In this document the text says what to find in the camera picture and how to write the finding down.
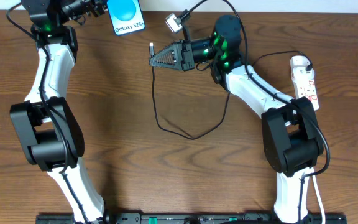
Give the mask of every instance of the white cable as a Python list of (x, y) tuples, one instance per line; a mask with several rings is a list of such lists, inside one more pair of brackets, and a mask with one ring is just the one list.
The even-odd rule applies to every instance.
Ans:
[(313, 178), (314, 190), (316, 191), (318, 205), (320, 206), (321, 224), (326, 224), (326, 214), (324, 212), (323, 202), (321, 201), (320, 191), (318, 190), (316, 176), (314, 175), (314, 176), (312, 176), (312, 178)]

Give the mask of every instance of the wood grain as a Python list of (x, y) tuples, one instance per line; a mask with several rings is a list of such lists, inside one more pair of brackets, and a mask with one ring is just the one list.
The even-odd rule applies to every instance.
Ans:
[[(55, 182), (30, 166), (9, 118), (11, 104), (28, 94), (38, 65), (34, 43), (0, 11), (0, 223), (33, 223), (39, 213), (71, 208)], [(194, 38), (211, 32), (222, 13), (194, 13)], [(70, 76), (68, 103), (85, 135), (85, 161), (108, 207), (143, 212), (270, 210), (275, 173), (262, 150), (258, 117), (235, 96), (217, 130), (188, 141), (158, 129), (151, 101), (149, 42), (156, 50), (181, 35), (165, 27), (164, 12), (145, 12), (147, 29), (117, 37), (108, 16), (76, 29), (80, 50)], [(13, 12), (24, 27), (26, 12)], [(313, 60), (321, 109), (317, 117), (331, 146), (329, 170), (318, 177), (327, 212), (358, 223), (358, 14), (241, 14), (250, 57), (301, 50)], [(291, 55), (260, 61), (256, 70), (292, 94)], [(209, 72), (156, 69), (158, 113), (199, 134), (215, 125), (226, 93)], [(318, 168), (324, 164), (319, 159)], [(308, 208), (319, 212), (309, 188)]]

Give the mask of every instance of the black bracket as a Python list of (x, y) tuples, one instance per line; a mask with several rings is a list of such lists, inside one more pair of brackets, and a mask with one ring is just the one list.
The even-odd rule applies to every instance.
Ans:
[[(47, 104), (68, 142), (68, 165), (74, 168), (85, 150), (80, 126), (64, 97), (51, 97)], [(12, 105), (10, 114), (25, 158), (30, 164), (37, 164), (42, 171), (51, 171), (54, 167), (64, 165), (65, 151), (56, 127), (45, 131), (35, 129), (42, 125), (44, 118), (48, 118), (41, 103), (32, 104), (26, 101)]]
[[(311, 101), (305, 97), (292, 100), (292, 104), (303, 110), (318, 125)], [(298, 130), (289, 133), (285, 123), (298, 124)], [(296, 171), (313, 167), (317, 157), (324, 151), (323, 140), (315, 128), (302, 115), (294, 116), (288, 106), (269, 109), (262, 114), (264, 151), (272, 168), (287, 177)]]

